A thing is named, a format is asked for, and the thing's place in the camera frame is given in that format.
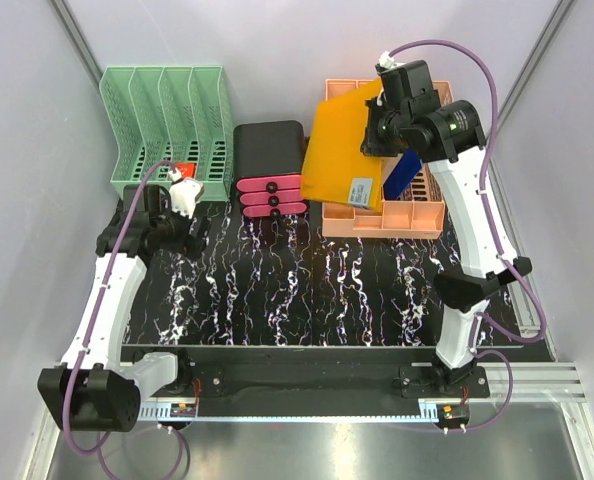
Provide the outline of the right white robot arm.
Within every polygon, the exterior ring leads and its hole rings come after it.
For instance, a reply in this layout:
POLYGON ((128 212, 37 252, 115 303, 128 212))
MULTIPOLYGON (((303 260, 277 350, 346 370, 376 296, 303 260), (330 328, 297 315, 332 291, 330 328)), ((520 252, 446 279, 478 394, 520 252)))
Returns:
POLYGON ((449 397, 465 387, 476 366, 478 314, 503 286, 529 274, 532 264, 498 223, 489 177, 481 170, 487 149, 475 107, 466 100, 441 104, 423 60, 398 63, 383 54, 376 71, 382 90, 366 103, 361 151, 375 157, 414 151, 441 189, 459 245, 459 264, 433 280, 443 319, 428 381, 449 397))

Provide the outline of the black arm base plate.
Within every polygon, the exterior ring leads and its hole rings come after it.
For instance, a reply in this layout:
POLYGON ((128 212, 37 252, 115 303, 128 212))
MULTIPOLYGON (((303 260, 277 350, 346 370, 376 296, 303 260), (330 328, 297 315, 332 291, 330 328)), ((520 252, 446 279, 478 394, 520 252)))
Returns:
POLYGON ((166 397, 202 399, 231 398, 241 392, 389 393, 404 398, 486 399, 491 394, 483 367, 445 387, 428 363, 199 363, 182 371, 182 378, 148 395, 148 400, 166 397))

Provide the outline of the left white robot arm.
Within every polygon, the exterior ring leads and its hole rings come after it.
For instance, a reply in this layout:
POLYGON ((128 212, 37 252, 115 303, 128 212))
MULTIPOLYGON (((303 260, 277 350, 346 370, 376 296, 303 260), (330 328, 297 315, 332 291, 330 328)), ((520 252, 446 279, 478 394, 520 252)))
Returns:
POLYGON ((95 276, 75 337, 59 364, 41 371, 37 387, 56 425, 70 431, 128 432, 142 401, 162 388, 173 396, 192 386, 193 372, 173 353, 147 353, 121 365, 124 332, 155 253, 199 249, 191 232, 203 193, 186 178, 165 188, 125 188, 96 240, 95 276))

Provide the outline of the orange file organizer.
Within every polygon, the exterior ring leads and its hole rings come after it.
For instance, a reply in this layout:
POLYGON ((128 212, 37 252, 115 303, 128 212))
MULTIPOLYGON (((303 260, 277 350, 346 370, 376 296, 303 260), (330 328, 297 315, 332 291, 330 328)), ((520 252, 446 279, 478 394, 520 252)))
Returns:
POLYGON ((428 167, 423 165, 397 199, 382 200, 380 212, 324 203, 322 234, 326 237, 433 240, 443 232, 445 212, 441 190, 428 167))

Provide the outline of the blue folder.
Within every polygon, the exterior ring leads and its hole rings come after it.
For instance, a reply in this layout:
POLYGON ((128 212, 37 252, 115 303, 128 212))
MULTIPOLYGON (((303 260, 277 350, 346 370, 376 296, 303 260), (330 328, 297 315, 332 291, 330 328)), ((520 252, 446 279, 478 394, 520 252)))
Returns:
POLYGON ((407 150, 386 178, 383 184, 385 200, 397 200, 421 171, 422 162, 417 153, 407 150))

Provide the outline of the pink top drawer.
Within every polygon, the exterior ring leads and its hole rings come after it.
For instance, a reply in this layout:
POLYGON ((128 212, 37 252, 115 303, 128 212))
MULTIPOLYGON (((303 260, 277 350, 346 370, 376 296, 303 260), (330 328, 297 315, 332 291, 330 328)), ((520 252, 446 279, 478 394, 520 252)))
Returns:
POLYGON ((300 184, 300 174, 289 174, 241 178, 236 182, 236 187, 242 194, 258 192, 275 193, 280 190, 299 189, 300 184))

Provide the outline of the pink bottom drawer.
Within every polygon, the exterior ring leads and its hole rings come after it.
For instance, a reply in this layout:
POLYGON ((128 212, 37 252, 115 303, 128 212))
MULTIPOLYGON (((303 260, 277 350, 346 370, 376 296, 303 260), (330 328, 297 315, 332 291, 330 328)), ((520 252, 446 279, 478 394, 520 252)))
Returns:
POLYGON ((254 205, 243 209, 242 214, 247 218, 278 218, 286 215, 299 215, 307 210, 303 202, 280 203, 277 206, 254 205))

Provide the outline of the yellow folder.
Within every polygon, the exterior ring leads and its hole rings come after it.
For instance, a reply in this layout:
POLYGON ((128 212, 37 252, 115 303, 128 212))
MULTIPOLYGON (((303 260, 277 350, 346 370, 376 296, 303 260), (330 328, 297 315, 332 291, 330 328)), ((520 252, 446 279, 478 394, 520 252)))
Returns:
POLYGON ((301 196, 382 210, 382 160, 361 151, 368 123, 366 102, 381 91, 370 80, 317 106, 301 172, 301 196))

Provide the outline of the pink drawer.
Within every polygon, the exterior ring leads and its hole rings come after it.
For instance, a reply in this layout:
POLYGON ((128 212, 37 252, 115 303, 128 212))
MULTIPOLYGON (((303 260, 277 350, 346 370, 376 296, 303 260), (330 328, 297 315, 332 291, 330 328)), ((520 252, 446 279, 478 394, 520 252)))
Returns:
POLYGON ((236 182, 236 187, 242 194, 258 192, 275 193, 280 190, 299 189, 300 184, 300 174, 289 174, 241 178, 236 182))
POLYGON ((242 214, 247 218, 278 218, 286 215, 299 215, 307 210, 303 202, 280 203, 277 206, 254 205, 243 209, 242 214))
POLYGON ((280 204, 302 202, 303 198, 298 190, 278 190, 274 193, 269 192, 250 192, 241 194, 239 201, 244 206, 265 205, 277 207, 280 204))

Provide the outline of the black drawer cabinet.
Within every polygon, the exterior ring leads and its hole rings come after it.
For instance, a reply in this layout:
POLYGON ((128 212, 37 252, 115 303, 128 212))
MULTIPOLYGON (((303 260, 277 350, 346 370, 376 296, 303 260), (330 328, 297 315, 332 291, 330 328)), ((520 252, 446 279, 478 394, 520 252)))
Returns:
MULTIPOLYGON (((241 124, 234 131, 236 182, 241 178, 300 174, 307 140, 296 120, 241 124)), ((241 212, 247 206, 240 203, 241 212)))

